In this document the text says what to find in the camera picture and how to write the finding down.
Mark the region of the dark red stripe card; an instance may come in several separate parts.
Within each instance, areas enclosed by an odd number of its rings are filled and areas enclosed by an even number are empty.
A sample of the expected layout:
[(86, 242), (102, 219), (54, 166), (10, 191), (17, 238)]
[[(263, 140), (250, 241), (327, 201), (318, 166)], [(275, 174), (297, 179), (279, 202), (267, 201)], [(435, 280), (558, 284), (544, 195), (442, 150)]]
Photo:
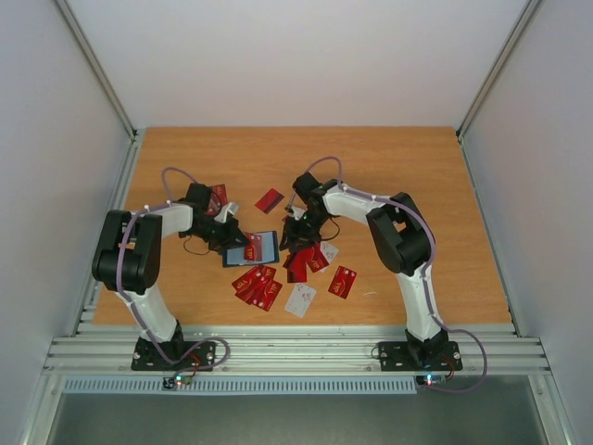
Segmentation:
[(284, 261), (283, 267), (290, 273), (305, 274), (307, 272), (307, 263), (310, 258), (310, 249), (302, 249), (298, 252), (289, 253)]

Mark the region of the blue leather card holder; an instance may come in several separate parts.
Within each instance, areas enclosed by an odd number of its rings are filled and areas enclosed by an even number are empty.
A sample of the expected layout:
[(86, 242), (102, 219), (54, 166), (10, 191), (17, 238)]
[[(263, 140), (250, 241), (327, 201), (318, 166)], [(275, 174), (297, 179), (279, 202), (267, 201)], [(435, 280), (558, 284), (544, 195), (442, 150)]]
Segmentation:
[(279, 261), (278, 237), (275, 231), (252, 233), (247, 237), (249, 243), (245, 247), (228, 249), (223, 253), (223, 268), (265, 265)]

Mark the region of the white card bottom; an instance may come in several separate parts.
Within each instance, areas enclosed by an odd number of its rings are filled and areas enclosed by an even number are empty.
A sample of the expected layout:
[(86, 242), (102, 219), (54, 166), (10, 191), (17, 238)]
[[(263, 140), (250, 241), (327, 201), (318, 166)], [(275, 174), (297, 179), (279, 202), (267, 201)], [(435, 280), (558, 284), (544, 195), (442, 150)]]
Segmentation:
[(306, 286), (302, 283), (295, 284), (284, 306), (284, 310), (298, 318), (303, 318), (316, 294), (317, 290), (313, 287)]

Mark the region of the white card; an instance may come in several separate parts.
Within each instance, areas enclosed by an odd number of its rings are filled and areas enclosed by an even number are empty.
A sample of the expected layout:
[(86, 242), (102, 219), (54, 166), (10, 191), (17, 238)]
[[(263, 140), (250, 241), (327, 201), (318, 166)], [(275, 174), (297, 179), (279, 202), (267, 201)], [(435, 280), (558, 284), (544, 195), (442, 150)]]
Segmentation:
[(323, 257), (327, 260), (328, 263), (331, 263), (339, 252), (338, 248), (326, 241), (321, 242), (320, 250)]
[(306, 286), (302, 283), (295, 284), (284, 306), (284, 310), (298, 318), (303, 318), (316, 294), (317, 290), (313, 287)]

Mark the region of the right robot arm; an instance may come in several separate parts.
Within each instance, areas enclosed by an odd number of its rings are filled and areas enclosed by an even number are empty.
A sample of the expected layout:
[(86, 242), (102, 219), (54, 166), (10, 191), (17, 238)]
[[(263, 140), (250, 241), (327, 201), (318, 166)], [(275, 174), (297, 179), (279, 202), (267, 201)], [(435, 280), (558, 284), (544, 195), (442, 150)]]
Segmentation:
[(435, 239), (413, 199), (405, 193), (376, 196), (340, 184), (321, 183), (305, 172), (293, 182), (293, 195), (306, 208), (287, 207), (280, 250), (288, 252), (285, 267), (293, 277), (305, 253), (322, 242), (321, 229), (335, 217), (366, 225), (384, 267), (396, 276), (407, 324), (405, 335), (410, 364), (427, 368), (438, 361), (448, 343), (446, 329), (437, 314), (432, 284)]

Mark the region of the red stripe card lower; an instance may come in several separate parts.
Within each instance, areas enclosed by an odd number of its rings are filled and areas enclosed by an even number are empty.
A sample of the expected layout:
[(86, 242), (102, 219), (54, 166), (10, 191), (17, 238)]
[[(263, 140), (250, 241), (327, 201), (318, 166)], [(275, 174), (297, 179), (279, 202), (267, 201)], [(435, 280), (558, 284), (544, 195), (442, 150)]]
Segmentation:
[(287, 282), (288, 283), (306, 283), (308, 281), (307, 270), (288, 270), (287, 271)]

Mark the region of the red card magnetic stripe back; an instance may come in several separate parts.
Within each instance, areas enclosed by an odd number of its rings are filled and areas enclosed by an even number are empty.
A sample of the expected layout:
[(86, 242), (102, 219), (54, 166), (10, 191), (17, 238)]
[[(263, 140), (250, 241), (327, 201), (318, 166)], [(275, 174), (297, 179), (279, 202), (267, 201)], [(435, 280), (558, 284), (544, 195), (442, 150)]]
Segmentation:
[(284, 195), (274, 188), (268, 190), (255, 204), (264, 214), (269, 214), (284, 199)]

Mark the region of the red card far left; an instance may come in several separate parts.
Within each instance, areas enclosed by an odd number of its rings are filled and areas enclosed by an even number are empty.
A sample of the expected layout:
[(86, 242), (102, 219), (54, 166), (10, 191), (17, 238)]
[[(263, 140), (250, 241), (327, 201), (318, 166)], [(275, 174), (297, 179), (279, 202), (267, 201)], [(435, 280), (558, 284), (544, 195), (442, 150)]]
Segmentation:
[(224, 206), (229, 202), (225, 184), (215, 184), (210, 188), (212, 190), (211, 200), (214, 204)]

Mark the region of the left controller board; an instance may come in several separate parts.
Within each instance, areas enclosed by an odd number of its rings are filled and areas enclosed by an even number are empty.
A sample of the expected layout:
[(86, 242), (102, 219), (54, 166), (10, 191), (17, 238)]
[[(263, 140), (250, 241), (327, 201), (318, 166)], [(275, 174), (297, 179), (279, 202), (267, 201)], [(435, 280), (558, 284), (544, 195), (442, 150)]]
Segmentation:
[(162, 379), (163, 390), (177, 390), (182, 387), (189, 386), (193, 381), (190, 375), (176, 375), (172, 377), (164, 377)]

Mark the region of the controller board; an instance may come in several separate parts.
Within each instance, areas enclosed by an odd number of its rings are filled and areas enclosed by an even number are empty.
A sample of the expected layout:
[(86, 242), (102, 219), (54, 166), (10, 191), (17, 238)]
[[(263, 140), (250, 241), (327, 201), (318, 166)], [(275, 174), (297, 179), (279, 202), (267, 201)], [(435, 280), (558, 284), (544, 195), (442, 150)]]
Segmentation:
[(452, 378), (452, 375), (434, 375), (434, 374), (417, 375), (416, 383), (419, 386), (434, 387), (434, 386), (446, 384), (451, 378)]
[(162, 379), (163, 390), (177, 390), (182, 387), (189, 386), (193, 381), (190, 375), (176, 375), (172, 377), (164, 377)]

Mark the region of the right controller board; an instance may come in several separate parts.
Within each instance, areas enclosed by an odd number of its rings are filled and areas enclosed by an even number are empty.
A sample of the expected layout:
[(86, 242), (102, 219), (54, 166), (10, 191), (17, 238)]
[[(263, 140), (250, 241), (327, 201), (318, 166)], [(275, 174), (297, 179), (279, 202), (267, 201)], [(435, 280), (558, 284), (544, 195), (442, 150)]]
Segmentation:
[(434, 375), (434, 374), (417, 375), (416, 383), (419, 386), (434, 387), (434, 386), (446, 384), (451, 378), (452, 378), (452, 375)]

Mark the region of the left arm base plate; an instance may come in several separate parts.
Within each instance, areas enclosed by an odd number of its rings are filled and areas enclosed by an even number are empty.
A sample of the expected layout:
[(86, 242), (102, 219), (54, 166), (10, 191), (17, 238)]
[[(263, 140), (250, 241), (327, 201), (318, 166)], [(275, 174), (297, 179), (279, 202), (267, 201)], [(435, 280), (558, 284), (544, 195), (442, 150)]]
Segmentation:
[(192, 342), (182, 341), (180, 344), (160, 344), (166, 355), (175, 362), (167, 362), (151, 341), (139, 338), (132, 354), (131, 369), (136, 372), (148, 371), (178, 371), (184, 368), (206, 368), (214, 363), (216, 358), (216, 343), (206, 342), (193, 350), (181, 361), (181, 356), (193, 345)]

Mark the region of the left aluminium corner post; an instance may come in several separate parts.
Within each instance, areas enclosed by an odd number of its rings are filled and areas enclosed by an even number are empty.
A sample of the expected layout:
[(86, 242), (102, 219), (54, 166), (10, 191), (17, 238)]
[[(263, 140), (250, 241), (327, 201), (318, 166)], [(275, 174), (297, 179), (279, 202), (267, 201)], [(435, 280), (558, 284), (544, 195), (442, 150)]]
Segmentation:
[(92, 74), (94, 75), (103, 93), (105, 94), (110, 106), (113, 108), (117, 117), (119, 118), (119, 121), (125, 133), (129, 136), (131, 140), (133, 140), (137, 135), (137, 130), (134, 128), (132, 120), (130, 119), (127, 111), (125, 110), (120, 99), (118, 98), (115, 89), (113, 88), (110, 80), (108, 79), (101, 62), (99, 61), (94, 49), (92, 48), (92, 45), (89, 39), (87, 38), (80, 22), (78, 21), (74, 10), (69, 4), (69, 1), (53, 0), (52, 4), (55, 6), (58, 15), (65, 22), (66, 27), (68, 28), (69, 33), (72, 36), (75, 44), (80, 49), (85, 62), (89, 66)]

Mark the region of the aluminium corner post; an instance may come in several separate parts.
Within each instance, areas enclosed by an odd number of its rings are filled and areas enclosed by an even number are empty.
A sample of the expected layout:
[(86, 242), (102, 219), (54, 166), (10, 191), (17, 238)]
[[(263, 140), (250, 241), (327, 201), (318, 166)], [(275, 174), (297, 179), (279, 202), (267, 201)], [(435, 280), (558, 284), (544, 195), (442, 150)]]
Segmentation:
[(113, 88), (110, 80), (108, 79), (101, 62), (99, 61), (94, 49), (92, 48), (92, 45), (89, 39), (87, 38), (80, 22), (78, 21), (74, 10), (69, 4), (69, 1), (53, 0), (52, 4), (55, 6), (58, 15), (65, 22), (66, 27), (68, 28), (69, 33), (72, 36), (75, 44), (80, 49), (85, 62), (89, 66), (92, 74), (94, 75), (103, 93), (105, 94), (110, 106), (113, 108), (117, 117), (119, 118), (119, 121), (125, 133), (129, 136), (131, 140), (133, 140), (137, 135), (137, 130), (134, 128), (132, 120), (130, 119), (127, 111), (125, 110), (120, 99), (118, 98), (115, 89)]
[(526, 34), (538, 10), (543, 6), (543, 4), (543, 0), (528, 0), (524, 2), (520, 14), (513, 22), (511, 30), (505, 38), (502, 47), (497, 52), (497, 55), (495, 56), (486, 77), (478, 88), (471, 105), (469, 106), (467, 112), (461, 120), (458, 129), (456, 130), (456, 136), (460, 144), (462, 143), (465, 135), (471, 129), (478, 113), (490, 96), (491, 91), (496, 86), (500, 76), (510, 62), (517, 46), (523, 40), (524, 35)]

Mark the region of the right aluminium corner post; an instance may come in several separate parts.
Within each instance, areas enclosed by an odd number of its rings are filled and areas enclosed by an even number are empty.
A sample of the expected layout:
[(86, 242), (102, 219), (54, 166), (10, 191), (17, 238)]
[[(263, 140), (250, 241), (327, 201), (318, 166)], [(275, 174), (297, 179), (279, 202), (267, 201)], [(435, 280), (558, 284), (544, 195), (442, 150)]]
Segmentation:
[(497, 52), (497, 55), (495, 56), (486, 77), (478, 88), (471, 105), (469, 106), (467, 112), (461, 120), (458, 129), (456, 130), (456, 136), (460, 144), (462, 143), (465, 135), (471, 129), (478, 113), (490, 96), (491, 91), (496, 86), (500, 76), (510, 62), (517, 46), (523, 40), (524, 35), (526, 34), (538, 10), (543, 6), (543, 4), (543, 0), (528, 0), (524, 2), (520, 14), (513, 22), (511, 30), (505, 38), (502, 47)]

